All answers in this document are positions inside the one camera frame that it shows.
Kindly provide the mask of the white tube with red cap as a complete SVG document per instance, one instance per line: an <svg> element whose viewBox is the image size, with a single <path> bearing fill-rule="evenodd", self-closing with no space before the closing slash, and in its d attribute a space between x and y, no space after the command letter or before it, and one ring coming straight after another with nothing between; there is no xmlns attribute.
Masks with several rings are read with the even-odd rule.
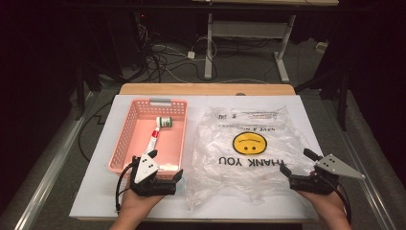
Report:
<svg viewBox="0 0 406 230"><path fill-rule="evenodd" d="M155 128L152 131L152 134L151 134L150 139L148 141L145 153L150 153L151 151L153 151L155 149L156 142L157 142L158 136L159 136L159 132L160 132L159 127Z"/></svg>

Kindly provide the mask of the person's right hand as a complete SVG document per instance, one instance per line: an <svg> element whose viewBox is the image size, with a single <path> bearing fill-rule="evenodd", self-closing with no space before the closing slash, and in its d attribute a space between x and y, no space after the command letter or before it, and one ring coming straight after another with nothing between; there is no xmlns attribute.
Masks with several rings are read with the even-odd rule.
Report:
<svg viewBox="0 0 406 230"><path fill-rule="evenodd" d="M309 192L298 191L298 194L307 199L323 220L347 219L342 199L335 193L329 195L316 195Z"/></svg>

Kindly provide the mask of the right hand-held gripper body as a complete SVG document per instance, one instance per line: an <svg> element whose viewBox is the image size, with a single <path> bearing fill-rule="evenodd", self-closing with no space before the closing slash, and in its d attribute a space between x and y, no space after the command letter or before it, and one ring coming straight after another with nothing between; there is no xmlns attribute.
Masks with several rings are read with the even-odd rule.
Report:
<svg viewBox="0 0 406 230"><path fill-rule="evenodd" d="M295 191L309 192L327 196L339 184L339 176L364 179L365 175L352 168L333 154L322 156L315 162L314 171L307 176L291 174L288 177L289 187Z"/></svg>

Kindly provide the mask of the clear plastic bag yellow smiley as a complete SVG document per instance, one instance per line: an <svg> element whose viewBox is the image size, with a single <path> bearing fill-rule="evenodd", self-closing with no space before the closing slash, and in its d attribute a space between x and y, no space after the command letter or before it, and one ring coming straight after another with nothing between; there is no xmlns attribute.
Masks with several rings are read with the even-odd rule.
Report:
<svg viewBox="0 0 406 230"><path fill-rule="evenodd" d="M306 175L310 145L291 120L288 109L208 108L193 140L192 172L186 182L190 208L220 193L243 194L259 203L288 188L280 172L285 165Z"/></svg>

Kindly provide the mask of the black stand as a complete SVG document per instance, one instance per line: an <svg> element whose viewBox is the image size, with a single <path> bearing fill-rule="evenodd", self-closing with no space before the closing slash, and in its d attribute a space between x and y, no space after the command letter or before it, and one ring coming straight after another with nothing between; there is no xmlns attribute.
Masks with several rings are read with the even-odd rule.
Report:
<svg viewBox="0 0 406 230"><path fill-rule="evenodd" d="M347 130L346 110L347 94L349 89L349 71L343 69L333 69L325 74L315 77L299 84L294 88L299 93L307 88L317 88L320 90L322 100L331 100L334 97L338 99L337 122L343 131Z"/></svg>
<svg viewBox="0 0 406 230"><path fill-rule="evenodd" d="M84 85L87 85L91 92L100 92L102 90L102 84L99 80L98 66L93 62L80 62L76 69L76 79L78 105L76 120L78 121L85 109Z"/></svg>

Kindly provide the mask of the white board sheet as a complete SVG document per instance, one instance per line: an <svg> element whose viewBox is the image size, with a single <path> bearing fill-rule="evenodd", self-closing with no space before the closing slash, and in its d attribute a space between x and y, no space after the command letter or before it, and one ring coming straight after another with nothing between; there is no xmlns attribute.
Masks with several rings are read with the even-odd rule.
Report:
<svg viewBox="0 0 406 230"><path fill-rule="evenodd" d="M119 177L107 169L133 95L115 98L101 137L81 182L70 216L81 220L111 220L115 213L115 190ZM294 126L303 133L309 147L321 153L305 107L298 96L186 96L188 115L183 152L183 179L191 177L192 140L199 120L209 107L277 109L286 106ZM313 222L317 215L307 200L301 198L283 181L281 194L272 194L261 204L254 204L239 192L224 191L191 210L185 191L169 195L153 208L150 221L185 222Z"/></svg>

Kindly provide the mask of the person's left hand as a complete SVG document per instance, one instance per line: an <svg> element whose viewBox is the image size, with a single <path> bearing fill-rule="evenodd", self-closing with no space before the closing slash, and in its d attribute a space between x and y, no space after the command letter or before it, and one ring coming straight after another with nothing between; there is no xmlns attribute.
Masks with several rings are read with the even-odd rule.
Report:
<svg viewBox="0 0 406 230"><path fill-rule="evenodd" d="M119 216L131 219L145 219L163 198L163 195L138 196L132 190L127 189L123 192Z"/></svg>

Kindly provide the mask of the pink plastic basket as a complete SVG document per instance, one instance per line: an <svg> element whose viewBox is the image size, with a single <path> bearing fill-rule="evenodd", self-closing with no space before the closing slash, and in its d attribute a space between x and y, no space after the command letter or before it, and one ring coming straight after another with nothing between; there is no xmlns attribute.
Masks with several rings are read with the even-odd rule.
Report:
<svg viewBox="0 0 406 230"><path fill-rule="evenodd" d="M150 143L153 131L162 123L171 121L170 126L161 126L155 138L154 148L158 150L154 161L160 166L157 175L170 178L182 165L184 136L187 123L188 102L174 99L133 99L124 119L124 125L113 150L108 169L121 173L133 156L140 157Z"/></svg>

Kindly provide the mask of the metal floor rail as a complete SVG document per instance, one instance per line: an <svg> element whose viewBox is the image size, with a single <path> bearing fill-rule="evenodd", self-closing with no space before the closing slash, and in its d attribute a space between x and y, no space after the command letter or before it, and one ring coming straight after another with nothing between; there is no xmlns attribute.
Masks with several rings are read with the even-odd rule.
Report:
<svg viewBox="0 0 406 230"><path fill-rule="evenodd" d="M56 137L45 149L45 153L49 152L51 154L50 160L48 163L44 160L39 160L38 164L44 166L46 171L38 178L35 190L12 230L32 229L49 194L56 184L56 180L76 138L79 136L79 131L85 122L86 116L89 114L98 96L99 92L88 92L84 99L84 109L79 109L74 112L74 115L69 115L68 121L62 124L62 127L56 133Z"/></svg>
<svg viewBox="0 0 406 230"><path fill-rule="evenodd" d="M323 101L323 106L338 137L338 155L366 176L343 180L350 195L353 229L401 230L391 202L393 193L397 198L396 177L356 102L350 99L347 107L346 131L337 121L337 103Z"/></svg>

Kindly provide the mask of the white metal desk frame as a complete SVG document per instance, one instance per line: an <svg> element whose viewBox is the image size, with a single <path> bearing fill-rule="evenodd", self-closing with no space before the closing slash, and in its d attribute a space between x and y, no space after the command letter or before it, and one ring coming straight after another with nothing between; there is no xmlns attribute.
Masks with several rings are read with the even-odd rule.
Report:
<svg viewBox="0 0 406 230"><path fill-rule="evenodd" d="M249 5L256 7L336 7L339 0L193 0L195 2L205 2L207 6L214 7L220 4L229 4L232 6L243 6L248 8ZM217 47L213 41L214 36L219 37L245 37L245 38L280 38L282 40L281 48L274 53L275 64L283 83L289 83L290 79L286 72L283 55L287 47L288 40L296 19L296 13L290 13L288 19L283 23L265 23L265 22L243 22L214 20L213 14L208 14L207 48L205 55L205 72L204 79L211 80L214 76L214 57Z"/></svg>

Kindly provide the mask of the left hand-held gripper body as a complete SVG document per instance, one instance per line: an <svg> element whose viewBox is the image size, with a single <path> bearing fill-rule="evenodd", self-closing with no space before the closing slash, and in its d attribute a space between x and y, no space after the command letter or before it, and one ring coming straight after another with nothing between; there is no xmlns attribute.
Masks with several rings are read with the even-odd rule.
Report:
<svg viewBox="0 0 406 230"><path fill-rule="evenodd" d="M156 177L160 166L147 154L133 159L130 189L138 196L169 196L176 192L176 181Z"/></svg>

